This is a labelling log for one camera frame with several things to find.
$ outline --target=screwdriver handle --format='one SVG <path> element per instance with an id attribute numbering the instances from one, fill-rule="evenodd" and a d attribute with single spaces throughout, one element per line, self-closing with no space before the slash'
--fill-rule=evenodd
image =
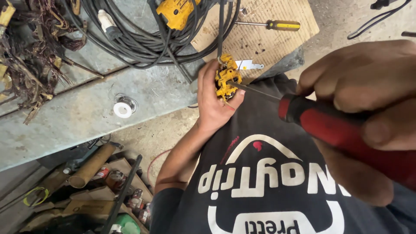
<path id="1" fill-rule="evenodd" d="M 300 29 L 300 23 L 296 21 L 285 20 L 268 20 L 266 22 L 267 29 L 279 30 L 279 31 L 291 31 L 296 32 Z"/>
<path id="2" fill-rule="evenodd" d="M 282 97 L 278 114 L 283 121 L 300 125 L 311 136 L 416 191 L 416 151 L 381 151 L 368 146 L 361 137 L 361 126 L 369 115 L 347 114 L 292 94 Z"/>

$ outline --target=hand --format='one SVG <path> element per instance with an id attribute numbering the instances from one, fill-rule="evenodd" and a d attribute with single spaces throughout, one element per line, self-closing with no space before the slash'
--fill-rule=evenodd
<path id="1" fill-rule="evenodd" d="M 237 90 L 228 103 L 217 98 L 215 93 L 215 72 L 218 70 L 217 60 L 208 62 L 198 74 L 198 108 L 199 119 L 197 124 L 200 130 L 215 133 L 224 126 L 235 110 L 244 100 L 244 90 Z"/>
<path id="2" fill-rule="evenodd" d="M 331 101 L 344 112 L 377 110 L 362 126 L 363 140 L 380 150 L 416 149 L 416 44 L 364 42 L 336 50 L 307 68 L 297 94 Z M 390 179 L 314 139 L 334 180 L 377 206 L 393 199 Z"/>

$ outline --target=red screwdriver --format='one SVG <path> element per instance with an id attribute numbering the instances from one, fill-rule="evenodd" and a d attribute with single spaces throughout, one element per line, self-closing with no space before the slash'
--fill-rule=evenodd
<path id="1" fill-rule="evenodd" d="M 382 151 L 368 146 L 361 138 L 361 126 L 368 114 L 348 114 L 327 103 L 294 94 L 281 99 L 232 81 L 227 84 L 279 102 L 279 118 L 301 126 L 307 133 L 416 191 L 416 151 Z"/>

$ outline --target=yellow power tool part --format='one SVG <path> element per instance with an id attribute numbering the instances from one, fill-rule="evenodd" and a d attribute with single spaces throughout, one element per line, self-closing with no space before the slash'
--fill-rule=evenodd
<path id="1" fill-rule="evenodd" d="M 227 101 L 234 96 L 237 88 L 226 84 L 226 82 L 231 80 L 240 84 L 242 79 L 237 70 L 237 63 L 230 54 L 223 54 L 220 60 L 222 64 L 220 64 L 220 69 L 217 70 L 215 76 L 216 93 L 217 97 L 222 97 L 224 101 Z"/>
<path id="2" fill-rule="evenodd" d="M 156 9 L 158 14 L 162 14 L 167 20 L 167 25 L 171 29 L 183 30 L 188 16 L 193 11 L 191 0 L 165 0 Z"/>

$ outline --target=solder wire spool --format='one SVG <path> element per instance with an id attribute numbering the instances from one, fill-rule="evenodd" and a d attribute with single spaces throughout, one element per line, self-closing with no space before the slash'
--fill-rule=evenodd
<path id="1" fill-rule="evenodd" d="M 117 101 L 114 104 L 113 111 L 118 117 L 126 119 L 137 111 L 138 104 L 133 98 L 118 93 L 114 99 Z"/>

